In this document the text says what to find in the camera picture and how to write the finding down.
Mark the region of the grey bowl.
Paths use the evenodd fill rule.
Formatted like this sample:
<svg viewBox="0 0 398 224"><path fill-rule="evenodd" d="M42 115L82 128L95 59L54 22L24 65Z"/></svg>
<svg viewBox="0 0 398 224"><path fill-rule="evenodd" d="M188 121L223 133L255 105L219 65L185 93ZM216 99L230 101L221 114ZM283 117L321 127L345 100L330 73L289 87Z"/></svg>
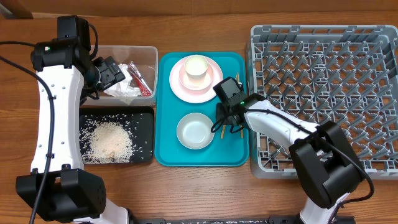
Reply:
<svg viewBox="0 0 398 224"><path fill-rule="evenodd" d="M177 125L177 139L188 149L199 150L207 147L214 138L211 132L212 120L202 113L185 115Z"/></svg>

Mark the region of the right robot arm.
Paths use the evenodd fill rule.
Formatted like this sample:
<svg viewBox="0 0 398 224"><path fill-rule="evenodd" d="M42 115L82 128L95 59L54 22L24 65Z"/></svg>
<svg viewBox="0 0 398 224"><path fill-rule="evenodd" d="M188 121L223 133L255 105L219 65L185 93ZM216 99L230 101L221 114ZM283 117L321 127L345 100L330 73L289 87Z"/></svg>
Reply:
<svg viewBox="0 0 398 224"><path fill-rule="evenodd" d="M317 124L298 119L258 94L219 93L217 97L222 109L212 132L230 123L239 129L261 133L289 150L308 197L299 215L300 223L332 223L338 209L349 202L347 196L368 178L336 123Z"/></svg>

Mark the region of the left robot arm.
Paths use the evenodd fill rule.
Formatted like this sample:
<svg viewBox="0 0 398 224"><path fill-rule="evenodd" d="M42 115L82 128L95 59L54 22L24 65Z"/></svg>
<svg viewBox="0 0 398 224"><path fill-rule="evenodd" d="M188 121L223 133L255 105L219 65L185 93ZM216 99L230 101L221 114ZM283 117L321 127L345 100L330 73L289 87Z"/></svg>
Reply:
<svg viewBox="0 0 398 224"><path fill-rule="evenodd" d="M60 223L134 223L131 212L106 197L101 177L84 170L79 106L85 73L97 74L90 42L79 37L36 44L31 59L39 79L39 132L30 174L16 179L34 215Z"/></svg>

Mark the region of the red sauce packet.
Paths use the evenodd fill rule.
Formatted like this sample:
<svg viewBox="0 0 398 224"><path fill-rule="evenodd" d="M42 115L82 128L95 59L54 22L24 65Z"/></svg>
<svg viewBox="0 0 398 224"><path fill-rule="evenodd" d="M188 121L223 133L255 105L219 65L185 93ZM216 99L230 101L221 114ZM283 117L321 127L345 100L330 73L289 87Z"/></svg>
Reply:
<svg viewBox="0 0 398 224"><path fill-rule="evenodd" d="M131 74L135 82L137 83L142 96L151 96L152 90L149 88L148 84L144 80L138 68L135 66L133 61L128 64L128 72Z"/></svg>

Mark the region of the white tissue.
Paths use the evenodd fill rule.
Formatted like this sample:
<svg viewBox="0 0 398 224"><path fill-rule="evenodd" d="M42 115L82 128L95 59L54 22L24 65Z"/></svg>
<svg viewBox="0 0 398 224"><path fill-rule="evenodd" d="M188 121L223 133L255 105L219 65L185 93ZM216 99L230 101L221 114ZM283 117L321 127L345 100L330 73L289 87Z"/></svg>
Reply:
<svg viewBox="0 0 398 224"><path fill-rule="evenodd" d="M120 63L118 67L121 69L122 73L125 76L125 79L118 82L117 84L109 87L104 91L105 94L111 95L114 97L135 97L141 96L142 93L139 87L132 87L132 76L128 72L128 66L124 63Z"/></svg>

